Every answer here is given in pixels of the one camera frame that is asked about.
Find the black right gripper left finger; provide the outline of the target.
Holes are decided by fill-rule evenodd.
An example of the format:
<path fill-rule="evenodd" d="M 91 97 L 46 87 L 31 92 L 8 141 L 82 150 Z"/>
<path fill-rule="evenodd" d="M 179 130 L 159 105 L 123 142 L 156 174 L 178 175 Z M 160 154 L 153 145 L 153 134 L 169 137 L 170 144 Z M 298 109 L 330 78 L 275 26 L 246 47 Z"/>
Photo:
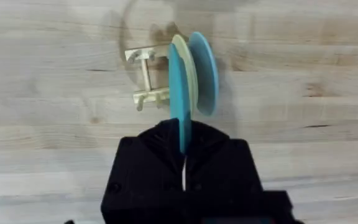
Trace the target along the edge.
<path fill-rule="evenodd" d="M 125 136 L 117 147 L 103 200 L 152 202 L 181 195 L 184 163 L 177 119 Z"/>

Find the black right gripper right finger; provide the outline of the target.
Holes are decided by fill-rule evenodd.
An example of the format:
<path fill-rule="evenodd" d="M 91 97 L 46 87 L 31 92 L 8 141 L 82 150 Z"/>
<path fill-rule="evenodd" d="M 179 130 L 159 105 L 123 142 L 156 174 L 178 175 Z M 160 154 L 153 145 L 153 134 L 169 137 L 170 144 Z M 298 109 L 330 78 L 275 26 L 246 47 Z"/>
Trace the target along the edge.
<path fill-rule="evenodd" d="M 249 144 L 199 121 L 186 151 L 186 189 L 200 194 L 254 194 L 262 187 Z"/>

